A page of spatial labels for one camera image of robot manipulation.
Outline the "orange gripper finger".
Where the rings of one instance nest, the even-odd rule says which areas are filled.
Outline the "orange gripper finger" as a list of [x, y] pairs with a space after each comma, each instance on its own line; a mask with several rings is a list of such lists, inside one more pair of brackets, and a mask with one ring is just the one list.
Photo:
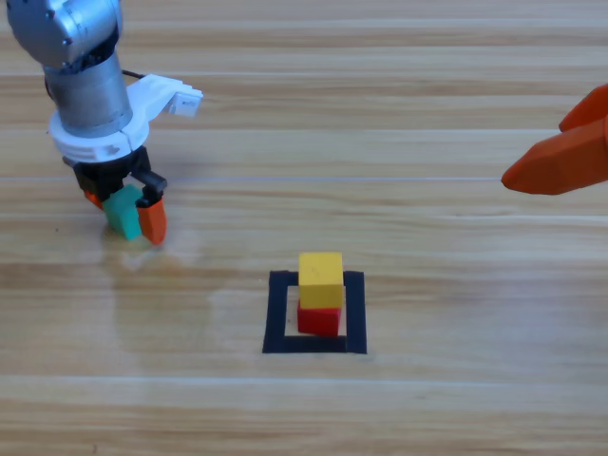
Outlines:
[[607, 115], [608, 85], [599, 85], [585, 95], [561, 120], [560, 132], [590, 124]]
[[556, 196], [607, 181], [607, 119], [534, 144], [502, 176], [505, 188]]

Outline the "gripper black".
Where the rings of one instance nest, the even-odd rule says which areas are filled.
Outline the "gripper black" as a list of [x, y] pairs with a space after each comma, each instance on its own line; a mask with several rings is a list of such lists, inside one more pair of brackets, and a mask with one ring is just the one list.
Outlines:
[[86, 163], [63, 157], [63, 162], [73, 170], [85, 198], [100, 210], [104, 201], [124, 187], [127, 176], [143, 183], [143, 199], [137, 201], [142, 235], [155, 245], [163, 243], [167, 219], [162, 195], [167, 180], [152, 170], [145, 146], [113, 161]]

